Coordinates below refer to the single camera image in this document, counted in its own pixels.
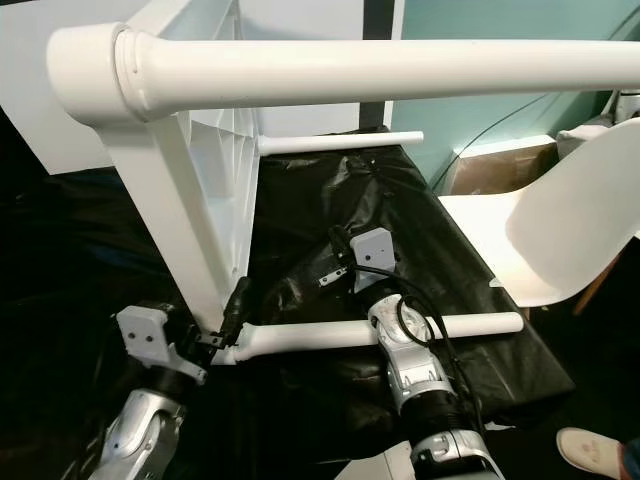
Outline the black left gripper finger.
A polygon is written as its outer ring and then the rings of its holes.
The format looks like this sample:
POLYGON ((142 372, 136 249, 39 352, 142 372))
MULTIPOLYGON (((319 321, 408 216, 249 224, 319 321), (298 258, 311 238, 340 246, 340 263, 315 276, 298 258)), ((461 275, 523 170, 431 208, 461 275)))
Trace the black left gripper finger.
POLYGON ((230 293, 227 301, 227 337, 238 337, 243 325, 251 315, 250 292, 252 282, 248 276, 238 279, 236 287, 230 293))

